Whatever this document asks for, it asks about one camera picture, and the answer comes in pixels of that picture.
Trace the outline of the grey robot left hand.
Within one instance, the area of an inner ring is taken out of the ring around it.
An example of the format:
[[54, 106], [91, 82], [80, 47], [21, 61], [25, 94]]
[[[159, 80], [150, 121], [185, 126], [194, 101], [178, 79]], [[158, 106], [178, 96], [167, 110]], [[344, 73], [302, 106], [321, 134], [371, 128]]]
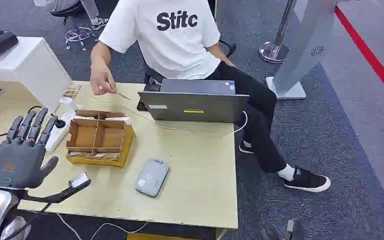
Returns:
[[51, 157], [43, 164], [46, 144], [58, 120], [52, 116], [41, 130], [48, 108], [39, 113], [30, 111], [18, 116], [8, 130], [6, 139], [0, 144], [0, 187], [13, 189], [35, 189], [56, 168], [59, 158]]

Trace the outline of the person's right hand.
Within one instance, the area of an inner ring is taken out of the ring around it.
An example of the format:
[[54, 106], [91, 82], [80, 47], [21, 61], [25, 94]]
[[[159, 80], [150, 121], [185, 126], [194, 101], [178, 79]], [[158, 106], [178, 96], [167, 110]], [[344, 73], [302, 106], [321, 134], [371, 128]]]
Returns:
[[96, 96], [117, 93], [115, 80], [106, 64], [91, 66], [90, 85]]

